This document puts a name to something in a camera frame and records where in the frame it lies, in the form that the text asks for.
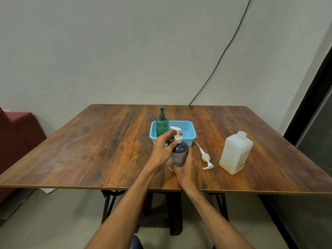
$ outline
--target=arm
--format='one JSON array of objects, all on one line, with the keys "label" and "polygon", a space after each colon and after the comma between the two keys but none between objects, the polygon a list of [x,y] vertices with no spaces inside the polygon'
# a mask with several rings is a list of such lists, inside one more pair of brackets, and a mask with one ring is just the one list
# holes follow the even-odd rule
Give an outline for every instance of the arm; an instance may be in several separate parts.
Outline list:
[{"label": "arm", "polygon": [[183,167],[172,166],[180,186],[193,202],[214,242],[216,248],[254,248],[245,240],[205,199],[198,188],[198,171],[193,160],[193,150],[189,147],[188,157]]},{"label": "arm", "polygon": [[156,139],[151,157],[142,172],[85,249],[130,247],[149,185],[158,168],[167,162],[172,149],[177,145],[176,141],[168,146],[165,143],[170,142],[175,135],[176,131],[171,130]]}]

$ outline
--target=floor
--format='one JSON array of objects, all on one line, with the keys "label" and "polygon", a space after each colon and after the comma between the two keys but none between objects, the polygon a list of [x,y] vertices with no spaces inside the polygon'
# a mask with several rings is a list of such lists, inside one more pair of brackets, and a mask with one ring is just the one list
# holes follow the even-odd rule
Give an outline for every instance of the floor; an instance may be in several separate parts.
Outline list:
[{"label": "floor", "polygon": [[[163,204],[160,196],[154,197],[153,205]],[[192,203],[184,194],[182,200],[183,232],[170,236],[166,228],[141,227],[137,235],[145,249],[212,248],[213,242]],[[214,197],[210,201],[217,206]],[[256,195],[227,193],[226,201],[230,223],[255,248],[288,248]],[[1,247],[84,248],[100,226],[103,205],[100,191],[58,189],[46,194],[35,190],[0,228]]]}]

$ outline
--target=blue denim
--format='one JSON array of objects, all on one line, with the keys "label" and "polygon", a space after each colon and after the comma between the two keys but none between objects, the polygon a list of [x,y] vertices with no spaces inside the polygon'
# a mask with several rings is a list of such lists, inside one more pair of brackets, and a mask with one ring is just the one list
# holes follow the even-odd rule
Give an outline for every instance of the blue denim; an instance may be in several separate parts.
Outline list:
[{"label": "blue denim", "polygon": [[144,249],[141,241],[135,234],[134,234],[134,238],[132,238],[130,249]]}]

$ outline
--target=green pump bottle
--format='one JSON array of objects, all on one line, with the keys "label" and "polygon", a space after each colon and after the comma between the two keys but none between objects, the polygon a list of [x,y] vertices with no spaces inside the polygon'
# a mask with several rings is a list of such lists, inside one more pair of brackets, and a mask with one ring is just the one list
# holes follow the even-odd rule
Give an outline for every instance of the green pump bottle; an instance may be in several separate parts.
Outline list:
[{"label": "green pump bottle", "polygon": [[156,134],[157,137],[168,131],[168,119],[165,117],[164,105],[160,106],[159,117],[156,118]]}]

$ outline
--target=red sofa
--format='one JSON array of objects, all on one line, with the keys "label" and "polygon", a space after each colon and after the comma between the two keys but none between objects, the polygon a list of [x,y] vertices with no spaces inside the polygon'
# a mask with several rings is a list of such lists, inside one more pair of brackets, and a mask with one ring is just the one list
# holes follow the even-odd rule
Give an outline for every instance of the red sofa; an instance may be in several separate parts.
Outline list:
[{"label": "red sofa", "polygon": [[[32,113],[5,113],[0,108],[0,174],[33,150],[46,136]],[[15,188],[0,188],[2,203]]]}]

